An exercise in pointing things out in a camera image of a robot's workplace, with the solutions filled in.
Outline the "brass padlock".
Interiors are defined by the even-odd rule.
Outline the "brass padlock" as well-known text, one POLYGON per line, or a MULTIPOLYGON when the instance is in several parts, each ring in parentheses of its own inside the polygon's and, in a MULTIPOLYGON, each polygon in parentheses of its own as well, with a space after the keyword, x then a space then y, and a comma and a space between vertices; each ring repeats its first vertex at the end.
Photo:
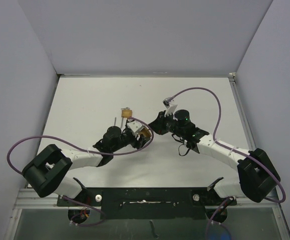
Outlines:
POLYGON ((142 130, 139 132, 139 135, 145 137, 145 138, 151 138, 152 137, 152 134, 151 134, 151 131, 146 128, 146 127, 143 127, 142 130))
POLYGON ((120 128, 122 129, 124 126, 124 122, 132 117, 133 111, 129 107, 121 108, 121 123, 120 128))

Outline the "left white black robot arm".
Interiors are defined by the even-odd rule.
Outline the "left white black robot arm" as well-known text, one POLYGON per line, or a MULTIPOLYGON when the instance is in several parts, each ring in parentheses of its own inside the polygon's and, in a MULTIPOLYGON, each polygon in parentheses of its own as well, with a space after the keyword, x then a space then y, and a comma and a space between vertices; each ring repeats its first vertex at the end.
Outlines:
POLYGON ((39 197, 44 198, 52 193, 65 195, 74 205, 79 206, 86 201, 86 192, 78 180, 66 177, 68 171, 103 167, 122 148, 131 146, 140 150, 151 140, 149 128, 138 121, 128 121, 124 129, 109 127, 102 139, 93 145, 100 154, 92 153, 91 150, 60 149, 50 144, 24 167, 22 175, 39 197))

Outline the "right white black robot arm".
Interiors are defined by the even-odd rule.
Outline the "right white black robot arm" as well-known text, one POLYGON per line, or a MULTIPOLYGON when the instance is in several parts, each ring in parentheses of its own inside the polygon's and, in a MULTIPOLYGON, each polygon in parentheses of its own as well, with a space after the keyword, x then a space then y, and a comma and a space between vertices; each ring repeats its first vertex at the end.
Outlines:
POLYGON ((212 134, 191 122, 187 110, 181 109, 170 115, 161 111, 149 126, 156 134, 171 133, 176 141, 186 145, 189 150, 212 157, 237 171, 237 177, 223 178, 211 186, 207 197, 212 204, 220 204, 226 197, 240 196, 259 203, 280 182, 280 177, 264 150, 235 148, 214 139, 212 134))

